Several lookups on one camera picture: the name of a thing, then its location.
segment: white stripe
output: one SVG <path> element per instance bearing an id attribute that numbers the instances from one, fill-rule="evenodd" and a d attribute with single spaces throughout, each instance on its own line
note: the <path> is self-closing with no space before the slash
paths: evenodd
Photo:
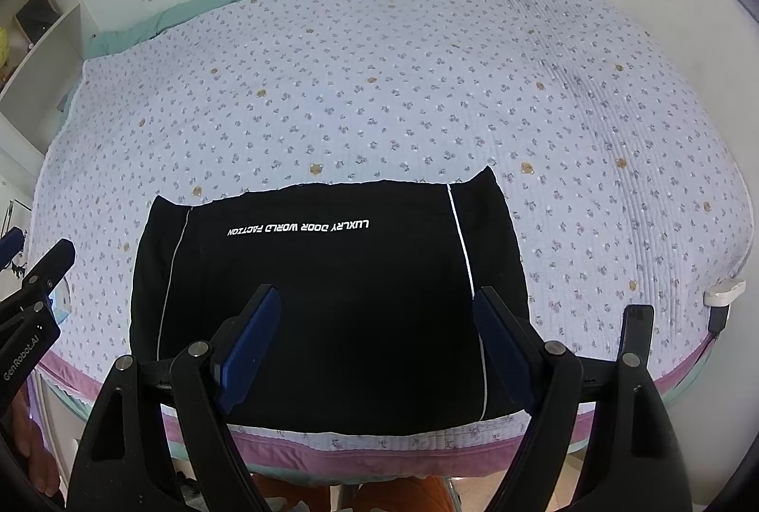
<path id="1" fill-rule="evenodd" d="M 462 233 L 462 226 L 458 223 L 458 214 L 456 213 L 456 204 L 453 201 L 453 193 L 451 193 L 451 186 L 445 185 L 448 189 L 448 199 L 451 201 L 451 210 L 453 211 L 453 218 L 456 222 L 456 229 L 458 231 L 458 239 L 462 243 L 462 251 L 464 252 L 464 261 L 467 263 L 467 275 L 469 277 L 469 289 L 472 292 L 472 300 L 474 300 L 474 281 L 472 279 L 472 266 L 469 266 L 469 254 L 467 252 L 467 246 L 464 243 L 464 234 Z M 480 339 L 480 361 L 482 362 L 482 385 L 483 385 L 483 399 L 482 399 L 482 415 L 480 420 L 485 419 L 485 412 L 487 411 L 487 370 L 485 369 L 485 347 L 482 344 L 482 337 L 478 334 L 477 338 Z"/>
<path id="2" fill-rule="evenodd" d="M 185 216 L 185 226 L 182 228 L 182 233 L 179 234 L 179 241 L 174 248 L 174 254 L 172 256 L 172 267 L 168 270 L 168 284 L 166 285 L 166 295 L 163 297 L 163 311 L 161 311 L 161 325 L 158 327 L 158 346 L 156 347 L 156 360 L 161 360 L 161 335 L 163 334 L 163 319 L 166 317 L 166 305 L 168 304 L 168 291 L 172 288 L 172 275 L 174 274 L 174 260 L 177 258 L 177 251 L 179 245 L 182 243 L 182 239 L 185 237 L 185 229 L 187 229 L 187 222 L 190 220 L 190 210 L 187 209 L 187 216 Z"/>

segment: silver bolt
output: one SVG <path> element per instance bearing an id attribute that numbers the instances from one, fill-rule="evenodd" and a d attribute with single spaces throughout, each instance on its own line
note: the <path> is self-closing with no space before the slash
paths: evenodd
<path id="1" fill-rule="evenodd" d="M 208 351 L 208 344 L 204 340 L 197 340 L 187 350 L 193 358 L 200 358 Z"/>
<path id="2" fill-rule="evenodd" d="M 549 340 L 544 347 L 546 348 L 546 352 L 552 356 L 563 356 L 564 352 L 567 351 L 567 348 L 560 340 Z"/>
<path id="3" fill-rule="evenodd" d="M 119 371 L 126 371 L 128 368 L 130 368 L 134 364 L 134 359 L 132 356 L 126 355 L 122 356 L 120 358 L 116 359 L 116 368 Z"/>
<path id="4" fill-rule="evenodd" d="M 631 352 L 623 353 L 621 356 L 621 360 L 623 361 L 623 363 L 627 364 L 627 366 L 631 368 L 640 366 L 640 358 L 635 353 L 631 353 Z"/>

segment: orange pants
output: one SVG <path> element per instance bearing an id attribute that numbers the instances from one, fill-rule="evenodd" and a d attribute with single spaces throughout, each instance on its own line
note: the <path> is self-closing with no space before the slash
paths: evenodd
<path id="1" fill-rule="evenodd" d="M 287 500 L 282 512 L 298 502 L 304 502 L 310 512 L 329 512 L 329 487 L 296 486 L 280 480 L 255 475 L 253 480 L 264 498 L 281 497 Z M 353 512 L 453 512 L 448 490 L 442 478 L 400 478 L 387 483 L 368 483 L 345 507 Z"/>

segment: folded black garment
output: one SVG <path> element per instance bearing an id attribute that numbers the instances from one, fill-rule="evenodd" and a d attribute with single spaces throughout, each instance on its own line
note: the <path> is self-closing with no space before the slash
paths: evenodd
<path id="1" fill-rule="evenodd" d="M 528 317 L 489 168 L 450 186 L 310 184 L 196 207 L 158 197 L 135 262 L 132 352 L 170 358 L 209 340 L 260 283 L 279 290 L 282 321 L 231 423 L 412 435 L 479 420 L 486 397 L 487 419 L 517 410 L 472 320 L 484 285 Z"/>

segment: human hand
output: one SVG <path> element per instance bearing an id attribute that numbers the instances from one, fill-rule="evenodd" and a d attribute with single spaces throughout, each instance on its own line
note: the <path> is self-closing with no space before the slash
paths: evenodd
<path id="1" fill-rule="evenodd" d="M 56 458 L 45 449 L 39 426 L 29 417 L 29 406 L 23 392 L 19 392 L 10 404 L 10 416 L 16 448 L 29 459 L 29 480 L 39 492 L 52 497 L 61 485 L 58 464 Z"/>

